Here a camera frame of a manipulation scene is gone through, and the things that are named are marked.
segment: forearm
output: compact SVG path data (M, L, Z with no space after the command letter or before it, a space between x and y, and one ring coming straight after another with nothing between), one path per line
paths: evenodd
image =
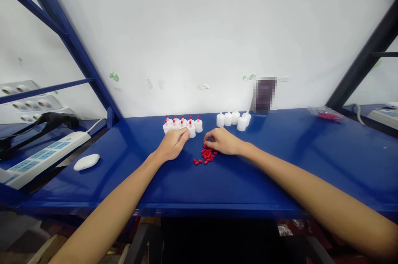
M52 263L98 263L131 218L161 161L151 154L115 188L63 245Z
M315 175L245 143L253 161L329 231L373 257L396 257L398 226Z

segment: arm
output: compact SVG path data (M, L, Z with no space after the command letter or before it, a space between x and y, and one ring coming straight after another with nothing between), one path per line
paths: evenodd
M325 228L359 251L383 262L397 259L398 226L368 206L315 175L241 141L225 128L208 132L204 141L224 154L248 158Z
M168 131L159 148L98 205L51 263L100 262L131 218L153 176L164 162L180 154L189 134L187 128Z

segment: cable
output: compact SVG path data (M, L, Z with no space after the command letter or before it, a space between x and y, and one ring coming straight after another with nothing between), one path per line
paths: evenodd
M88 130L86 131L86 133L89 133L99 122L101 122L102 120L106 120L106 118L101 118L100 120L98 120L97 122L94 123L94 125Z
M358 109L358 111L357 111L357 119L358 119L358 122L360 123L360 124L362 124L362 125L365 125L365 123L362 121L362 119L361 119L361 107L360 107L360 105L359 104L352 104L352 105L355 105L356 107L357 107L357 109Z
M31 128L29 128L27 131L24 131L23 133L17 133L17 134L13 134L10 136L4 136L4 137L0 137L0 138L10 138L10 137L16 137L16 136L26 134L26 133L30 132L32 129L34 129L37 126L38 122L39 122L39 120L37 119L36 122L34 123L34 125Z

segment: white cable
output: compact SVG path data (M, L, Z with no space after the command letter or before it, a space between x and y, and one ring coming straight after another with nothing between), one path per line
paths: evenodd
M362 121L362 119L361 119L361 107L360 107L360 105L359 104L353 104L353 105L355 105L356 107L357 107L357 109L358 109L358 111L357 111L357 119L358 119L358 122L360 123L360 124L362 124L362 125L365 125L365 123Z
M89 133L99 122L101 122L102 120L106 120L106 118L101 118L100 120L98 120L97 122L94 123L94 125L88 130L86 131L86 133Z

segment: white wall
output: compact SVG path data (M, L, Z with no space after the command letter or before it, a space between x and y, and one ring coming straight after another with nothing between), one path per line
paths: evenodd
M38 86L47 87L84 78L57 34L17 0L0 2L0 84L33 80ZM106 116L88 84L59 90L53 95L81 119ZM11 104L0 105L0 124L20 122Z
M289 76L277 108L323 105L393 0L60 2L131 117L246 109L251 73Z
M390 45L388 52L398 51L398 38ZM398 102L398 59L380 58L376 66L368 73L346 105L382 104Z

